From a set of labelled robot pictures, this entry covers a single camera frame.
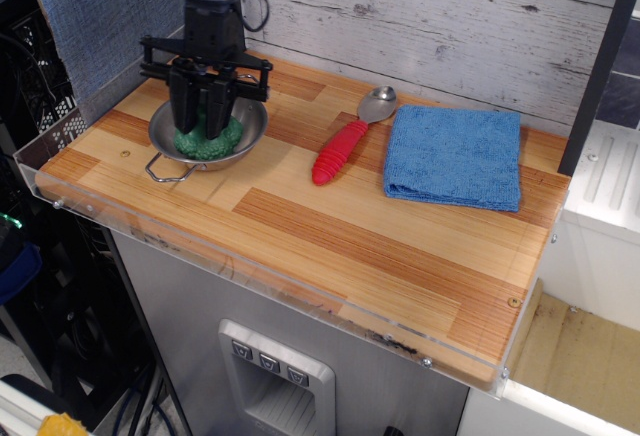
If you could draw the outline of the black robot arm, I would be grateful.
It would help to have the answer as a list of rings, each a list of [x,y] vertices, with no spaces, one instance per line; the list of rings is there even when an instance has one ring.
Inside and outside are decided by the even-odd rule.
[[[184,0],[184,31],[180,39],[141,39],[141,74],[169,87],[174,126],[191,132],[205,114],[209,140],[220,136],[238,97],[264,102],[273,65],[249,55],[245,33],[258,32],[244,20],[241,0]]]

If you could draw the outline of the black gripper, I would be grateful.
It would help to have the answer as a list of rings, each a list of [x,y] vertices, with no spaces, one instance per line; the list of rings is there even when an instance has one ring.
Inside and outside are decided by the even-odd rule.
[[[241,0],[184,0],[184,28],[180,38],[144,36],[141,73],[157,79],[168,79],[174,125],[181,133],[191,132],[198,122],[200,73],[195,65],[217,71],[207,82],[206,138],[219,137],[230,121],[236,95],[265,102],[269,96],[269,72],[273,65],[246,52],[247,27],[241,11]],[[153,58],[155,50],[175,58],[169,66]],[[260,72],[255,83],[237,82],[234,70]]]

